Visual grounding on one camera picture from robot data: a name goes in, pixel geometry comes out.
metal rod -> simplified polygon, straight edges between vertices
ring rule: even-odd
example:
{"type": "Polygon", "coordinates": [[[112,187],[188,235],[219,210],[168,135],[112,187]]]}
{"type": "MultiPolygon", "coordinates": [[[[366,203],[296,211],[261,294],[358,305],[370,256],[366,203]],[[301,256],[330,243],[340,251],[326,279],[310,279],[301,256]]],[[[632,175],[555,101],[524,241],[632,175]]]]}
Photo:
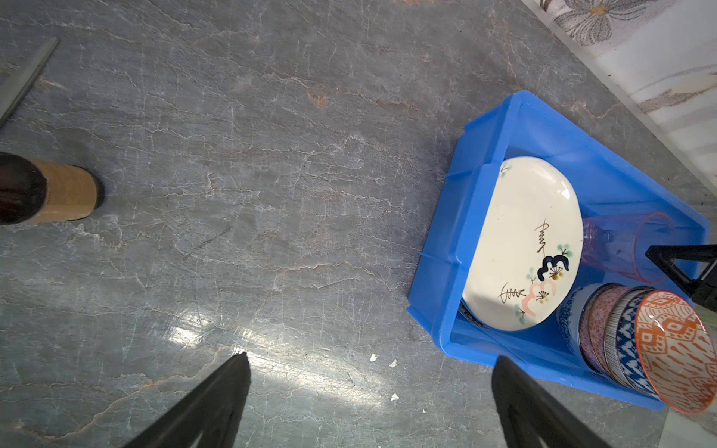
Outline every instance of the metal rod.
{"type": "Polygon", "coordinates": [[[33,82],[37,79],[42,68],[47,64],[49,56],[60,43],[59,37],[51,37],[37,49],[35,54],[28,58],[25,63],[15,70],[15,73],[0,86],[0,126],[15,110],[22,98],[25,96],[33,82]]]}

gray marble countertop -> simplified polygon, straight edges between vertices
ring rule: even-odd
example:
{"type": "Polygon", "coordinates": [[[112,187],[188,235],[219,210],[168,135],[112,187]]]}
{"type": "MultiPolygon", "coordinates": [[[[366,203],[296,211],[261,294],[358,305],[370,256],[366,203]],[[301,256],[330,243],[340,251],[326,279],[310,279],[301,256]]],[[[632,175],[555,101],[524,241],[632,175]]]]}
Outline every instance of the gray marble countertop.
{"type": "MultiPolygon", "coordinates": [[[[519,0],[8,0],[0,27],[3,76],[62,40],[0,151],[108,189],[0,229],[2,446],[119,447],[242,350],[237,446],[503,446],[491,370],[405,308],[462,126],[518,90],[716,214],[519,0]]],[[[664,412],[546,387],[659,439],[664,412]]]]}

calligraphy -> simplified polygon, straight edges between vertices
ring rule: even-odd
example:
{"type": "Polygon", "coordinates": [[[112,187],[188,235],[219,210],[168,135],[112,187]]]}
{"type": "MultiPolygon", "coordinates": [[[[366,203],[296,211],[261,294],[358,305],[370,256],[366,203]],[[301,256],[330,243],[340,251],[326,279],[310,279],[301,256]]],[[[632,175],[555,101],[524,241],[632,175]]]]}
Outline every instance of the calligraphy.
{"type": "Polygon", "coordinates": [[[514,297],[525,297],[526,296],[526,290],[517,290],[513,288],[506,289],[505,287],[508,286],[508,283],[505,283],[503,287],[500,289],[500,294],[498,294],[498,297],[500,297],[500,300],[505,303],[508,299],[512,299],[514,297]]]}
{"type": "Polygon", "coordinates": [[[538,233],[538,244],[540,244],[540,247],[537,250],[537,253],[540,253],[540,251],[543,251],[543,255],[545,255],[545,231],[550,227],[550,224],[545,222],[543,220],[543,223],[539,226],[537,226],[533,230],[540,229],[540,233],[538,233]]]}

red patterned bowl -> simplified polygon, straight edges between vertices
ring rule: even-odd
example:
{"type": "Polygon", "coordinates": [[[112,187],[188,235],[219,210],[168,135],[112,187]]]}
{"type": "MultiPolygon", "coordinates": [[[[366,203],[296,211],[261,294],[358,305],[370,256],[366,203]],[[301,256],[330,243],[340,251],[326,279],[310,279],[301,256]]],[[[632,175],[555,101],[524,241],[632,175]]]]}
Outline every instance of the red patterned bowl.
{"type": "Polygon", "coordinates": [[[699,414],[717,394],[717,356],[707,329],[680,296],[655,291],[637,311],[640,363],[660,398],[684,414],[699,414]]]}
{"type": "Polygon", "coordinates": [[[592,351],[595,353],[597,363],[600,365],[602,373],[609,376],[610,370],[607,367],[607,359],[605,357],[605,325],[610,317],[612,308],[620,300],[620,298],[631,288],[629,286],[613,287],[602,290],[592,300],[593,305],[590,309],[588,317],[588,331],[590,332],[590,343],[592,351]]]}
{"type": "Polygon", "coordinates": [[[619,283],[606,283],[593,292],[592,296],[585,305],[583,312],[580,316],[580,324],[578,325],[578,341],[580,344],[580,353],[583,359],[590,368],[598,373],[607,375],[606,371],[601,370],[600,364],[597,362],[597,357],[592,349],[592,343],[590,341],[590,330],[589,330],[589,316],[592,311],[592,305],[595,303],[595,299],[600,296],[603,292],[610,291],[614,288],[625,287],[619,283]]]}

bottle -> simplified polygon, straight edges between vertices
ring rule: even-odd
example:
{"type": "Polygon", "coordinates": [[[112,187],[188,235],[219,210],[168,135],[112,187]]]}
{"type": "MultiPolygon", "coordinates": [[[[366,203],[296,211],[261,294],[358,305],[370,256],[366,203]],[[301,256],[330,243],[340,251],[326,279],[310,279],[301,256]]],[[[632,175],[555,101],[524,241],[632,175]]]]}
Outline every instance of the bottle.
{"type": "Polygon", "coordinates": [[[81,219],[103,202],[89,171],[0,152],[0,224],[81,219]]]}

